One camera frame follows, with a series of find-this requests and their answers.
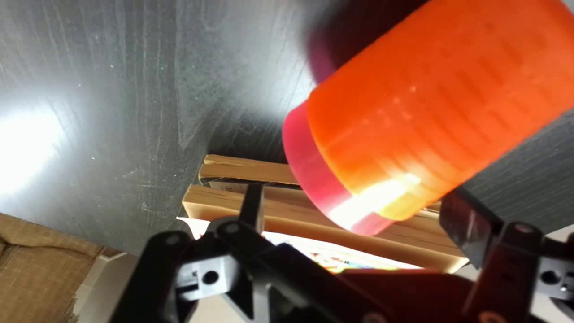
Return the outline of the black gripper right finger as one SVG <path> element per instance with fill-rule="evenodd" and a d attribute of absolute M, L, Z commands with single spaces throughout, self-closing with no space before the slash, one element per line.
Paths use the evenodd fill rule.
<path fill-rule="evenodd" d="M 478 268 L 474 323 L 574 323 L 574 110 L 445 195 L 440 223 Z"/>

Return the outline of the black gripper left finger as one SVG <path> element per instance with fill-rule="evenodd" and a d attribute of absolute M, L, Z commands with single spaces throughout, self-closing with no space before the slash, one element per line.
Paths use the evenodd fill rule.
<path fill-rule="evenodd" d="M 246 323 L 334 323 L 324 286 L 332 274 L 261 231 L 263 186 L 250 184 L 237 216 L 193 238 L 151 236 L 110 323 L 187 323 L 202 299 L 223 295 Z"/>

